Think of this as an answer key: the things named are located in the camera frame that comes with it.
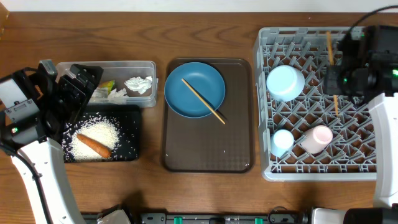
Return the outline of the yellow green snack wrapper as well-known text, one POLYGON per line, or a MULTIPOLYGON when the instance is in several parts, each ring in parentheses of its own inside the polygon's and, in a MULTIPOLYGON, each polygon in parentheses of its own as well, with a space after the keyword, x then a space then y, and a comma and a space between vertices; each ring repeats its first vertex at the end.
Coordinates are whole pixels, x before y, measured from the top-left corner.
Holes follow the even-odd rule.
POLYGON ((115 91, 113 90, 116 81, 110 80, 102 83, 92 94, 92 98, 113 98, 115 91))

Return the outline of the light blue bowl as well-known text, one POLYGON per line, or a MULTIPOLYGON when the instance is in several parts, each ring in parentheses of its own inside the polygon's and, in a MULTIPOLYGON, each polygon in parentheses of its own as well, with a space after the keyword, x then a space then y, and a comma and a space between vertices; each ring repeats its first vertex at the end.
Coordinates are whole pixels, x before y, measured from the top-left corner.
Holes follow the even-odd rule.
POLYGON ((274 68, 267 76, 266 87, 270 96, 277 101, 292 101, 298 97, 305 86, 302 72, 288 65, 274 68))

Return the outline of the pink plastic cup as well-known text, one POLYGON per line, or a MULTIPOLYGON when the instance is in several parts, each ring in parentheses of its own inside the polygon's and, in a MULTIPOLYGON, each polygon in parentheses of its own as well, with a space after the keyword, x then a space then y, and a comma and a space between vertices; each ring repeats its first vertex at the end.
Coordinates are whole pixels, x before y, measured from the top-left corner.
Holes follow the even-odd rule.
POLYGON ((332 130, 324 125, 315 126, 303 134, 304 140, 300 143, 301 147, 311 154, 317 154, 331 143, 333 139, 332 130))

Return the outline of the orange carrot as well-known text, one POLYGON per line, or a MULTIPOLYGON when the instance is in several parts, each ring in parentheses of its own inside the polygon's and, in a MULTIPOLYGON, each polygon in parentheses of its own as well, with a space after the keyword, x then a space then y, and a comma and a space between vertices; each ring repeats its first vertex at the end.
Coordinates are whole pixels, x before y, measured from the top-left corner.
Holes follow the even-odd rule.
POLYGON ((94 139, 91 139, 82 134, 77 134, 77 138, 83 144, 87 145, 89 148, 91 148, 93 151, 99 154, 102 158, 107 159, 111 157, 111 151, 106 146, 102 145, 100 142, 95 141, 94 139))

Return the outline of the light blue plastic cup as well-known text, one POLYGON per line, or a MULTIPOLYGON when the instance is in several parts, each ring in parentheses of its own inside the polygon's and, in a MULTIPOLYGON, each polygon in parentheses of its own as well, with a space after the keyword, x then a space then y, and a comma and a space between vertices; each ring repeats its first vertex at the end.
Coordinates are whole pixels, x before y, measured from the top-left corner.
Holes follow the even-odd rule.
POLYGON ((271 153, 276 157, 281 157, 290 152, 294 147, 294 136, 286 130, 276 131, 271 137, 271 153))

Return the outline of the dark blue plate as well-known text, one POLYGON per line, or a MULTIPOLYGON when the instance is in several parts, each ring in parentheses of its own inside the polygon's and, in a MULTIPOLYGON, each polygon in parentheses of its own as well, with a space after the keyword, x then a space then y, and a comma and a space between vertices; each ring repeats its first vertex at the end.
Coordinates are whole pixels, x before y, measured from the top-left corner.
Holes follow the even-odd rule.
POLYGON ((217 110, 224 101, 226 86, 215 67, 201 62, 179 65, 168 75, 164 89, 165 100, 177 114, 186 118, 203 118, 211 111, 203 98, 217 110))

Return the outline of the wooden chopstick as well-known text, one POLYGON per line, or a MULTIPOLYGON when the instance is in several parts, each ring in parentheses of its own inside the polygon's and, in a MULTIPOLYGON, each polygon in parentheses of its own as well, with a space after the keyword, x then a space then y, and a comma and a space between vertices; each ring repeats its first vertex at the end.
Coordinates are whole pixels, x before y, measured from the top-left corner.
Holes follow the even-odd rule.
POLYGON ((198 94, 196 90, 183 78, 181 78, 182 82, 190 89, 190 91, 211 111, 213 115, 215 115, 222 124, 226 124, 225 121, 221 118, 221 116, 198 94))
MULTIPOLYGON (((333 48, 332 48, 331 32, 330 31, 326 32, 326 44, 328 47, 329 63, 332 66, 335 63, 334 63, 334 58, 333 58, 333 48)), ((338 96, 337 95, 333 95, 333 102, 334 102, 334 108, 335 108, 335 115, 338 116, 339 112, 338 112, 338 96)))

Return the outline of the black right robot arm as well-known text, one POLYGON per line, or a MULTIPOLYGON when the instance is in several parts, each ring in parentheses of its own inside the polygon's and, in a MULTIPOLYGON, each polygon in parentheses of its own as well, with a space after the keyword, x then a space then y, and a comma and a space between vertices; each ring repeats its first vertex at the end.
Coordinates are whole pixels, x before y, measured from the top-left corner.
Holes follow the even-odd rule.
POLYGON ((343 223, 397 223, 397 28, 368 26, 360 38, 350 32, 338 43, 343 53, 329 65, 325 92, 361 97, 373 121, 376 189, 372 208, 351 208, 343 223))

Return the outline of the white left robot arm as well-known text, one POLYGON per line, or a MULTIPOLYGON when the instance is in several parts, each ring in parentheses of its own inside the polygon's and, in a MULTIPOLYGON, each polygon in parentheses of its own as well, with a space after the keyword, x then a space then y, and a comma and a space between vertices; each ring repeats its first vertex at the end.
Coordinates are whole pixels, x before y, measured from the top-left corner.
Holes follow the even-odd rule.
POLYGON ((67 123, 81 117, 103 69, 74 63, 59 77, 51 60, 1 79, 1 150, 20 173, 36 223, 84 223, 63 160, 67 123))

